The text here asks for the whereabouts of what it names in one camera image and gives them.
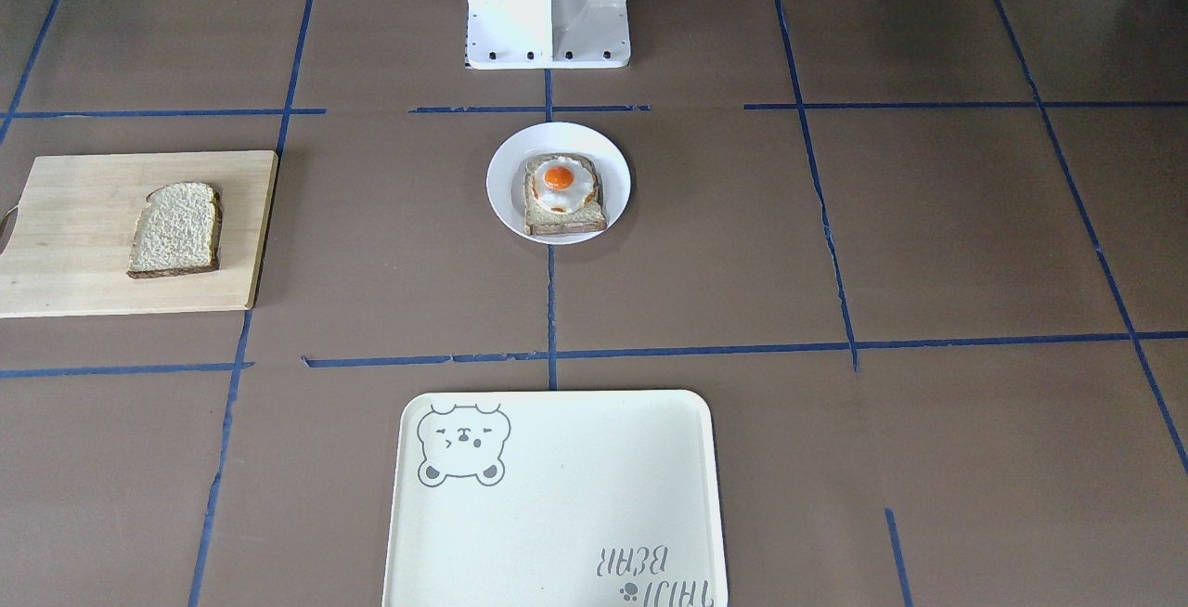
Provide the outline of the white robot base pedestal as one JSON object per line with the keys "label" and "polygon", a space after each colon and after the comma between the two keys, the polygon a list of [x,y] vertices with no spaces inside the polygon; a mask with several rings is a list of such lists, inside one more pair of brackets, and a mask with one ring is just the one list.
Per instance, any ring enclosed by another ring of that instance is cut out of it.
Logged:
{"label": "white robot base pedestal", "polygon": [[479,71],[627,67],[627,0],[467,0],[465,61]]}

